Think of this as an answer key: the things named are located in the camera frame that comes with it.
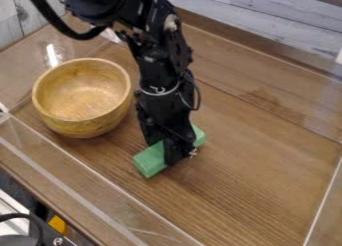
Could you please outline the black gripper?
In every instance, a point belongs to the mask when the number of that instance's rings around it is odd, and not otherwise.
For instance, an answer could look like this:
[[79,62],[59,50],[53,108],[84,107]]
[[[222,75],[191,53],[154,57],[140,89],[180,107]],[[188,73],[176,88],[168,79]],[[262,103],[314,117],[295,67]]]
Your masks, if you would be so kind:
[[138,120],[148,146],[163,141],[164,163],[174,166],[196,149],[191,112],[195,110],[195,87],[178,84],[164,92],[140,88],[135,92]]

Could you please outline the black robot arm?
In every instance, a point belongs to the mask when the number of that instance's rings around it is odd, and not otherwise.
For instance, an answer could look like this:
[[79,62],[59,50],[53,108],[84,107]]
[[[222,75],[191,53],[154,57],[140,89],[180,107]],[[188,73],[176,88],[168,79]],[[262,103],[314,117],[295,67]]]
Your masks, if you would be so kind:
[[139,68],[135,91],[138,119],[150,145],[163,144],[168,165],[191,156],[195,132],[190,116],[200,107],[200,91],[190,65],[192,48],[168,0],[60,0],[67,11],[92,28],[80,33],[61,20],[47,0],[31,0],[55,29],[75,40],[89,40],[107,28],[116,31]]

